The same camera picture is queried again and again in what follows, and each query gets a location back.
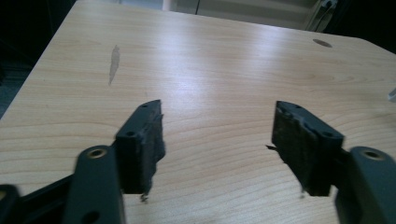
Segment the metal stand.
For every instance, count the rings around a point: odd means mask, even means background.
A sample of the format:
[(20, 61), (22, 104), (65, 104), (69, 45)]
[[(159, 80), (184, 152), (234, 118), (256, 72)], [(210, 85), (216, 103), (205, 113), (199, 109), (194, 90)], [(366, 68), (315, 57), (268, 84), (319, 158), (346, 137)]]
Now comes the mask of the metal stand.
[(308, 12), (304, 29), (322, 33), (332, 19), (337, 4), (338, 0), (317, 0)]

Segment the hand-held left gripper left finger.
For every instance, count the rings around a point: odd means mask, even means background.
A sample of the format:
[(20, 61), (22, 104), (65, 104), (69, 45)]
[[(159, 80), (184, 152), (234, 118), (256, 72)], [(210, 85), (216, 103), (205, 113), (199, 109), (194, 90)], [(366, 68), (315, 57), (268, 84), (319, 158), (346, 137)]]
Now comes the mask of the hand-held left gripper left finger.
[(161, 101), (140, 105), (117, 132), (114, 146), (123, 191), (148, 195), (157, 162), (165, 156)]

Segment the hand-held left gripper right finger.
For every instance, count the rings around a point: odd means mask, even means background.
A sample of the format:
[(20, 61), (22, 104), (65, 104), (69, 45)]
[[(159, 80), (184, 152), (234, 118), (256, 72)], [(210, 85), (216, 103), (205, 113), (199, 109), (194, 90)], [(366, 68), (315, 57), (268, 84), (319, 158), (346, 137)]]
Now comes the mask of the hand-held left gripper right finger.
[(311, 196), (328, 196), (345, 137), (302, 106), (277, 101), (272, 143)]

